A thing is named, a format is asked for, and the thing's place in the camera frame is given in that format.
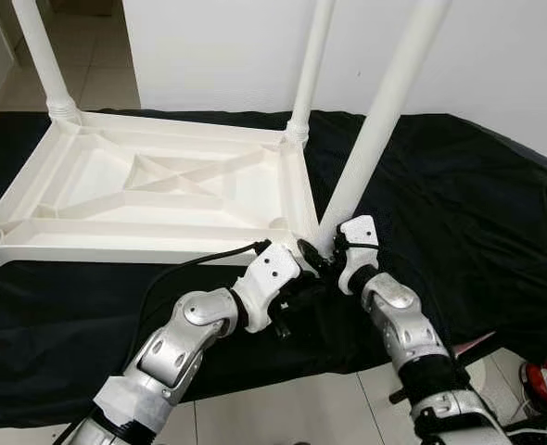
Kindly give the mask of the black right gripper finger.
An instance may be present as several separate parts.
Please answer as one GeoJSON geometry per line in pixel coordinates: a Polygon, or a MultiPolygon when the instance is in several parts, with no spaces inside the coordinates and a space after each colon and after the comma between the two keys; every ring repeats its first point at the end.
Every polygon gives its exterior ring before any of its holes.
{"type": "Polygon", "coordinates": [[[298,240],[298,251],[300,254],[300,259],[303,263],[304,271],[311,271],[312,274],[324,278],[328,273],[328,259],[320,253],[319,250],[312,245],[308,240],[303,240],[299,238],[298,240]]]}

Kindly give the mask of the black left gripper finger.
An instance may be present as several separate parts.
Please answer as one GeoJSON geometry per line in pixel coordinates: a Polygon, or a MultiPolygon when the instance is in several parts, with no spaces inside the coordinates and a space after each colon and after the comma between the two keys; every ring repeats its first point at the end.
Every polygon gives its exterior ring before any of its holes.
{"type": "Polygon", "coordinates": [[[333,294],[333,283],[319,275],[308,273],[298,279],[298,302],[328,301],[333,294]]]}

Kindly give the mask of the white plastic children table top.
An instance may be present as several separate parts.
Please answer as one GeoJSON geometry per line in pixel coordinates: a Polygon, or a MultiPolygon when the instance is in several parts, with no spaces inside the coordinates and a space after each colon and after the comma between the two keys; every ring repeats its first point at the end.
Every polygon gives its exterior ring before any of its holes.
{"type": "Polygon", "coordinates": [[[49,123],[0,192],[11,261],[180,263],[319,232],[285,132],[83,113],[49,123]]]}

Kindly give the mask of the black tablecloth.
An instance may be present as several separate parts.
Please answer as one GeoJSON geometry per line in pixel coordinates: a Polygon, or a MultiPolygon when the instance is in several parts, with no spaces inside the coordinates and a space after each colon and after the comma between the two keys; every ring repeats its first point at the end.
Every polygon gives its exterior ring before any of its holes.
{"type": "MultiPolygon", "coordinates": [[[[449,343],[498,339],[547,360],[547,158],[448,114],[406,115],[358,205],[387,268],[423,297],[449,343]]],[[[139,319],[210,291],[238,267],[14,261],[0,267],[0,428],[68,424],[136,351],[139,319]]],[[[219,340],[185,399],[197,401],[387,363],[353,301],[316,302],[288,339],[219,340]]]]}

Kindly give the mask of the pink flat board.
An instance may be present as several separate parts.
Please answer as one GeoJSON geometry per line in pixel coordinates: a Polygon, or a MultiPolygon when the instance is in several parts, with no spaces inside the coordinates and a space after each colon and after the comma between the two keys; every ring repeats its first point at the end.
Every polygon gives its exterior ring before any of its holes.
{"type": "Polygon", "coordinates": [[[494,338],[494,332],[487,332],[487,334],[482,335],[474,340],[469,340],[463,344],[457,344],[454,347],[454,352],[456,357],[463,357],[468,355],[468,353],[476,353],[478,349],[487,347],[487,345],[492,344],[492,339],[494,338]]]}

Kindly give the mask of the white round stand base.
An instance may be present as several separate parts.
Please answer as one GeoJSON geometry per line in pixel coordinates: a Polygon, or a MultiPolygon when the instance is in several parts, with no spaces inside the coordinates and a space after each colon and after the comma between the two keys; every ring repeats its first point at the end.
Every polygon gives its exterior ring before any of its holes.
{"type": "Polygon", "coordinates": [[[498,349],[482,357],[477,363],[484,369],[485,383],[490,388],[507,389],[515,401],[527,401],[527,395],[520,378],[520,369],[526,361],[507,349],[498,349]]]}

